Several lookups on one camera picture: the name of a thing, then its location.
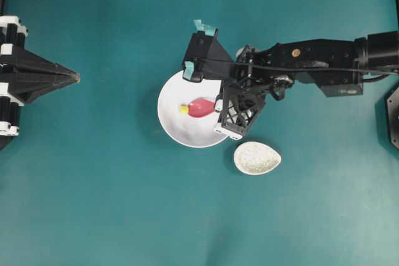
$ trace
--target teal surface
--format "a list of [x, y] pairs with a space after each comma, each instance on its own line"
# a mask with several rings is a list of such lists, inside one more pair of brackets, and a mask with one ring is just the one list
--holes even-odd
[[235, 170], [162, 130], [156, 99], [202, 19], [233, 55], [249, 43], [397, 30], [395, 0], [8, 0], [27, 49], [80, 73], [25, 107], [0, 152], [0, 265], [398, 265], [399, 159], [384, 95], [296, 84], [246, 140], [282, 155]]

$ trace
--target black wire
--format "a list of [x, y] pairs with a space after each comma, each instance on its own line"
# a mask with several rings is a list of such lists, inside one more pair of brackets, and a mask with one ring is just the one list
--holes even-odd
[[360, 73], [373, 73], [379, 75], [399, 75], [396, 72], [388, 72], [388, 71], [380, 71], [380, 70], [368, 70], [368, 69], [341, 69], [341, 68], [298, 68], [298, 69], [291, 69], [291, 68], [282, 68], [282, 67], [268, 67], [265, 65], [253, 65], [247, 62], [229, 62], [227, 60], [218, 60], [218, 59], [204, 59], [201, 58], [199, 60], [203, 60], [205, 62], [221, 62], [225, 64], [234, 64], [234, 65], [251, 65], [257, 69], [264, 69], [264, 70], [272, 70], [272, 71], [282, 71], [282, 72], [331, 72], [331, 71], [338, 71], [338, 72], [360, 72]]
[[367, 82], [377, 82], [377, 81], [381, 81], [385, 78], [387, 78], [389, 75], [381, 75], [378, 77], [374, 77], [374, 78], [368, 78], [368, 79], [363, 79], [363, 82], [367, 83]]

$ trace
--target white plate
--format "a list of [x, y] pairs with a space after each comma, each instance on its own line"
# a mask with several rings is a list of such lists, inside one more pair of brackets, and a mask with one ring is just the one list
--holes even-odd
[[183, 71], [174, 74], [163, 86], [158, 97], [158, 118], [166, 133], [178, 143], [192, 148], [206, 148], [217, 145], [227, 135], [213, 131], [219, 118], [214, 112], [203, 118], [193, 118], [179, 111], [181, 104], [201, 98], [216, 98], [220, 80], [202, 80], [193, 83], [183, 79]]
[[281, 163], [281, 156], [270, 146], [248, 141], [234, 152], [234, 163], [244, 174], [266, 174]]

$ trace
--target metal bracket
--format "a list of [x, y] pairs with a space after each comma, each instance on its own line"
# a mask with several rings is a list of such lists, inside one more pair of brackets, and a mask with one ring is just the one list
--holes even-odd
[[399, 88], [387, 98], [387, 115], [391, 143], [399, 150]]

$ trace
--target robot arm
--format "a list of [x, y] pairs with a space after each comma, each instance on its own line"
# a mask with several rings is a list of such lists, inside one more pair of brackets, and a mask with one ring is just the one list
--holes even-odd
[[24, 49], [28, 30], [16, 16], [0, 16], [0, 150], [19, 135], [21, 108], [79, 82], [79, 75]]
[[[327, 97], [361, 95], [363, 83], [398, 75], [399, 34], [374, 34], [355, 41], [308, 40], [251, 46], [233, 61], [217, 40], [218, 30], [193, 34], [183, 59], [183, 78], [221, 80], [215, 132], [238, 140], [246, 135], [265, 105], [267, 94], [282, 100], [295, 81], [316, 84]], [[379, 75], [365, 79], [364, 75]]]

